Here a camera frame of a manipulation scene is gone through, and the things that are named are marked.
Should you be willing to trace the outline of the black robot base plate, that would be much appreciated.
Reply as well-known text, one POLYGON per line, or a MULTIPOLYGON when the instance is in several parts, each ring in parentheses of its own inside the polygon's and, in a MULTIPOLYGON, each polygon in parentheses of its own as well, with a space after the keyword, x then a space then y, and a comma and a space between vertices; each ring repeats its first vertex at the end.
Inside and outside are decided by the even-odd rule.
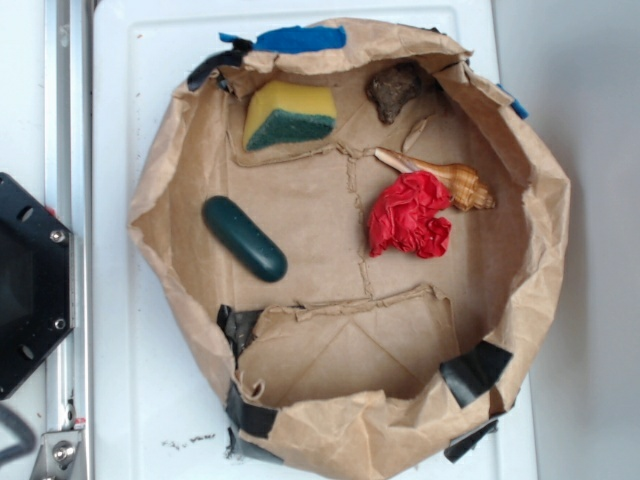
POLYGON ((1 174, 1 398, 10 398, 72 329, 72 234, 1 174))

